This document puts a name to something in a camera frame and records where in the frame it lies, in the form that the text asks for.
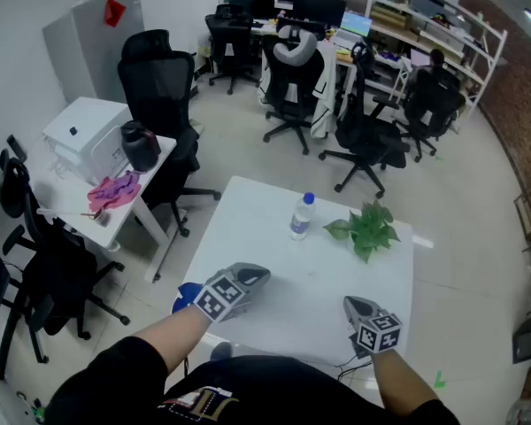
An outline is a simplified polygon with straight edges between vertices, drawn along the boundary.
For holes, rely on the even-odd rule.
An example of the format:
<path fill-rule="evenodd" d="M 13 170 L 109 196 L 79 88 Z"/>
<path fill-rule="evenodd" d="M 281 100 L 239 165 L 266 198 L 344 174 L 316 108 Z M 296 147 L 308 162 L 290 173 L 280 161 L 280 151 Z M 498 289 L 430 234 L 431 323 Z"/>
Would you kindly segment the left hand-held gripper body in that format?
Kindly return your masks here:
<path fill-rule="evenodd" d="M 245 313 L 252 299 L 270 279 L 269 269 L 236 262 L 208 279 L 193 305 L 212 323 L 228 321 Z"/>

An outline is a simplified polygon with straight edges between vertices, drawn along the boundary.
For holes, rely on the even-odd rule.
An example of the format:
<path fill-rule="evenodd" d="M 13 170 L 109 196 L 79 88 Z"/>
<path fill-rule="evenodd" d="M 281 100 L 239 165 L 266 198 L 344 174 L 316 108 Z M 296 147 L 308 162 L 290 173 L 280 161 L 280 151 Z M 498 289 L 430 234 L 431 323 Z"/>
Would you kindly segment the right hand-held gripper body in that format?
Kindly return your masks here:
<path fill-rule="evenodd" d="M 350 341 L 355 352 L 387 352 L 397 347 L 402 322 L 375 302 L 346 296 L 343 309 L 354 330 Z"/>

